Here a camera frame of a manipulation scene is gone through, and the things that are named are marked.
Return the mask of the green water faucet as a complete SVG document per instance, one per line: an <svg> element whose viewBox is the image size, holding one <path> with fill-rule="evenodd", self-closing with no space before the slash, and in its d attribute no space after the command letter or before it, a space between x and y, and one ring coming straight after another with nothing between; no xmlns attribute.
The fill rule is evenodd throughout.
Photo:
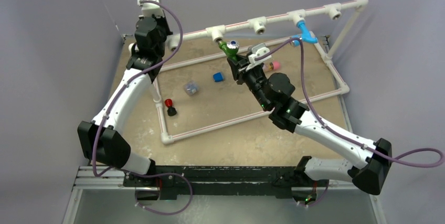
<svg viewBox="0 0 445 224"><path fill-rule="evenodd" d="M219 40L217 42L218 47L225 53L225 55L233 60L238 61L237 59L237 53L239 51L239 44L235 40L230 40L228 42L225 42L223 40Z"/></svg>

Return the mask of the white PVC pipe frame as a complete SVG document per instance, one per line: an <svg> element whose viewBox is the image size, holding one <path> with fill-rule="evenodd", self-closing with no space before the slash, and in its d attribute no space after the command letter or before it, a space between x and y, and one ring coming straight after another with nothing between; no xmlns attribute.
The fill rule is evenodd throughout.
<svg viewBox="0 0 445 224"><path fill-rule="evenodd" d="M339 34L339 37L337 41L334 43L334 45L331 47L329 52L325 52L322 46L319 42L315 43L315 48L319 52L319 55L325 65L330 70L334 80L338 84L338 88L336 90L322 93L316 96L313 96L310 98L312 102L324 100L330 97L335 97L338 95L347 94L350 91L350 88L346 81L343 80L337 69L334 67L332 57L333 54L336 52L337 48L340 46L341 42L351 29L352 25L357 20L360 13L366 8L368 5L369 0L353 0L349 2L344 3L333 3L333 4L327 4L321 7L316 8L310 8L310 9L298 9L291 12L287 12L285 14L279 14L274 16L261 16L257 18L252 18L244 22L239 22L235 24L230 25L218 25L213 27L208 27L202 30L185 33L183 36L184 41L189 40L195 40L195 39L201 39L201 38L211 38L212 40L216 40L218 38L222 38L226 33L242 30L242 29L252 29L257 35L261 35L265 32L266 26L273 23L278 22L293 22L295 25L297 25L299 22L302 22L305 20L305 18L315 15L327 15L332 20L337 20L341 16L341 12L343 10L347 9L353 9L354 14L350 17L350 19L347 21L346 25L342 29L342 31ZM235 119L231 119L228 121L223 121L220 123L208 125L205 127L201 127L199 129L191 130L184 133L179 133L176 135L170 135L167 130L167 125L165 122L165 116L162 112L163 103L160 101L157 101L156 103L156 109L158 113L158 120L160 123L161 128L161 141L163 144L172 144L176 141L183 140L185 138L189 138L196 135L201 135L207 132L215 131L218 129L222 129L228 126L240 124L242 122L251 121L263 116L266 116L266 112L256 112L248 115L244 115Z"/></svg>

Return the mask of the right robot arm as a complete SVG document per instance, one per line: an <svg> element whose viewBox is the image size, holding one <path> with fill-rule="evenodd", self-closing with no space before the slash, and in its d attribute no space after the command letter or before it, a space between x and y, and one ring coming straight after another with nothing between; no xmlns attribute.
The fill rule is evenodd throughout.
<svg viewBox="0 0 445 224"><path fill-rule="evenodd" d="M284 73L266 77L262 66L248 69L247 58L237 55L227 58L237 84L245 84L275 126L308 137L340 154L342 159L302 158L294 172L302 186L314 180L332 179L351 182L361 191L379 195L391 167L391 162L375 154L392 156L392 144L380 138L376 141L355 135L327 120L317 119L313 110L292 97L295 86Z"/></svg>

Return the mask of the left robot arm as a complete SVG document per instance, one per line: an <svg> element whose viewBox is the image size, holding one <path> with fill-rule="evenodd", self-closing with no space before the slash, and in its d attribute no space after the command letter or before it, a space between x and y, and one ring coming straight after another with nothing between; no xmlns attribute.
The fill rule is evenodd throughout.
<svg viewBox="0 0 445 224"><path fill-rule="evenodd" d="M155 164L134 152L121 132L140 96L153 87L171 34L166 18L141 17L121 82L102 111L77 128L85 158L136 173L136 180L144 187L156 182L156 172L151 169Z"/></svg>

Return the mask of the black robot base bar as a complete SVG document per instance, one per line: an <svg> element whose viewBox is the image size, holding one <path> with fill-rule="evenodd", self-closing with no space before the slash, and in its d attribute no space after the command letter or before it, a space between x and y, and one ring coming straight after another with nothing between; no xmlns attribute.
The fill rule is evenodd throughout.
<svg viewBox="0 0 445 224"><path fill-rule="evenodd" d="M312 180L298 166L173 166L157 165L155 178L125 175L124 187L153 188L161 200L179 195L273 196L315 200L327 180Z"/></svg>

